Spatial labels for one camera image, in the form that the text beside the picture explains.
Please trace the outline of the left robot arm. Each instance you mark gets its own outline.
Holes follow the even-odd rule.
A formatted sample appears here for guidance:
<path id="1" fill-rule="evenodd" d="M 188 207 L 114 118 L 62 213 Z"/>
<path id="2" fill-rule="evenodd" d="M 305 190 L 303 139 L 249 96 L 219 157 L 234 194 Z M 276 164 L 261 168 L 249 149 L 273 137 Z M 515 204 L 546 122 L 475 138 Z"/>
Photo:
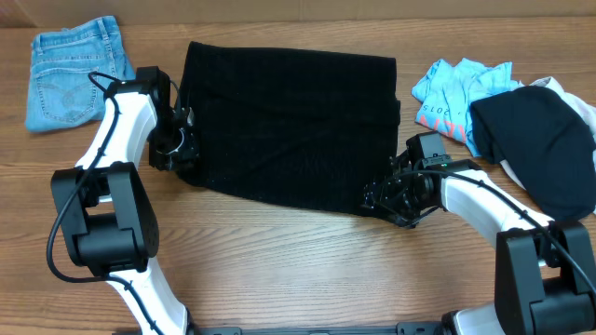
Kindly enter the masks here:
<path id="1" fill-rule="evenodd" d="M 73 168 L 52 176 L 57 218 L 47 240 L 47 266 L 60 280 L 75 281 L 54 262 L 54 242 L 62 235 L 72 263 L 89 269 L 87 282 L 113 287 L 141 334 L 196 334 L 156 258 L 156 214 L 138 172 L 144 152 L 158 170 L 195 165 L 194 113 L 170 99 L 177 85 L 156 66 L 138 69 L 132 80 L 109 81 L 100 88 L 106 112 L 88 151 Z"/>

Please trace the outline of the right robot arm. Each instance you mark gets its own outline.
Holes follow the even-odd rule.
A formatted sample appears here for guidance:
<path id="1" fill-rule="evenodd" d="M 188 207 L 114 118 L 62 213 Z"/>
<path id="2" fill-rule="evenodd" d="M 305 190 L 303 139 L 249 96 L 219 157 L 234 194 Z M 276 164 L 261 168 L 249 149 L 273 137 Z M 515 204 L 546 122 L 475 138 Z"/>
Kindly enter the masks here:
<path id="1" fill-rule="evenodd" d="M 494 299 L 441 320 L 401 322 L 398 334 L 577 334 L 595 329 L 595 260 L 586 227 L 555 221 L 496 186 L 471 160 L 454 161 L 436 131 L 417 134 L 370 183 L 363 206 L 413 228 L 442 209 L 495 250 Z"/>

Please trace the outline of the black sparkly knit garment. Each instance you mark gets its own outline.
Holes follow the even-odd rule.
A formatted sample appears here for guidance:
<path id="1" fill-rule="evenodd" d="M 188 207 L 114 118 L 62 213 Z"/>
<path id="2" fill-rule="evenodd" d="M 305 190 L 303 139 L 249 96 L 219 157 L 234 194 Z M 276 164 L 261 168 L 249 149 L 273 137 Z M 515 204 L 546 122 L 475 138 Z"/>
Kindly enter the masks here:
<path id="1" fill-rule="evenodd" d="M 392 58 L 190 44 L 180 94 L 199 158 L 188 184 L 268 204 L 369 217 L 366 187 L 397 151 Z"/>

